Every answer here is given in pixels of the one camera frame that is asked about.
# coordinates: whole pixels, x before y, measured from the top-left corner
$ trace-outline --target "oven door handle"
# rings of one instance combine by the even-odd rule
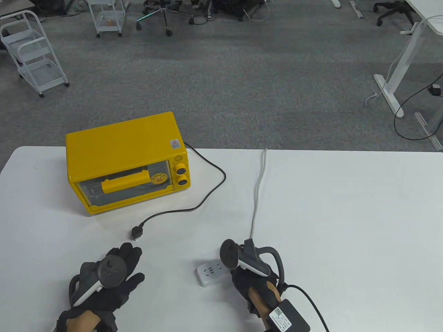
[[[104,180],[101,183],[101,189],[104,193],[114,193],[123,189],[144,185],[151,182],[149,171],[143,170],[139,173],[123,176],[121,178]]]

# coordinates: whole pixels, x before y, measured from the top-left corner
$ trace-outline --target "white wire cart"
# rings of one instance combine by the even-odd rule
[[[121,37],[121,31],[126,19],[126,6],[123,0],[88,0],[88,5],[92,20],[94,21],[97,38],[100,38],[100,32],[102,31],[118,31],[118,36]],[[93,5],[100,6],[100,12],[97,16],[93,12]]]
[[[39,26],[40,32],[34,30],[26,15],[31,15]],[[43,91],[64,83],[69,86],[51,43],[37,15],[29,10],[2,16],[0,19],[16,17],[17,21],[3,24],[0,27],[0,39],[17,66],[19,76],[24,78],[43,98]],[[11,26],[26,25],[26,30],[3,36],[2,31]],[[52,55],[54,61],[47,58]]]

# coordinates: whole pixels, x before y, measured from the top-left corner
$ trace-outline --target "power adapter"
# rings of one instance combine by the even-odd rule
[[[204,263],[197,268],[197,275],[203,287],[220,282],[231,275],[231,271],[223,265],[222,261],[216,259]]]
[[[427,89],[433,96],[441,96],[442,94],[442,90],[438,84],[432,84],[428,86]]]

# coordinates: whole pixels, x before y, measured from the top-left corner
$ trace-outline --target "table surface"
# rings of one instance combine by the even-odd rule
[[[9,15],[34,6],[29,0],[0,0],[0,16]]]
[[[116,312],[120,331],[263,331],[228,279],[203,288],[195,275],[223,240],[248,237],[262,152],[199,151],[228,179],[199,210],[145,225],[135,272],[146,280]],[[268,151],[255,243],[280,252],[287,282],[311,295],[331,331],[440,331],[442,167],[438,153]],[[222,178],[192,152],[190,170],[189,190],[86,216],[63,147],[17,149],[0,174],[2,328],[49,331],[82,262],[145,216],[195,205]],[[324,331],[297,290],[285,296]]]
[[[435,15],[428,21],[429,27],[438,35],[443,35],[443,0],[406,0],[422,19]]]

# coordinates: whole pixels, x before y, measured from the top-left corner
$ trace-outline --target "wrist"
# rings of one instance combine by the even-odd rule
[[[267,282],[267,285],[268,285],[268,288],[274,292],[277,301],[280,303],[281,298],[280,298],[280,294],[279,294],[277,288],[275,288],[275,286],[271,282]],[[268,323],[266,323],[266,320],[268,319],[271,311],[274,310],[275,308],[269,308],[268,305],[266,304],[266,302],[260,297],[258,292],[253,288],[249,289],[248,295],[249,295],[249,298],[251,299],[252,303],[256,307],[258,313],[260,314],[260,317],[263,320],[266,330],[269,330],[270,326],[268,325]]]
[[[100,317],[92,311],[85,311],[77,318],[68,320],[66,323],[67,332],[92,332],[97,324],[100,323]]]

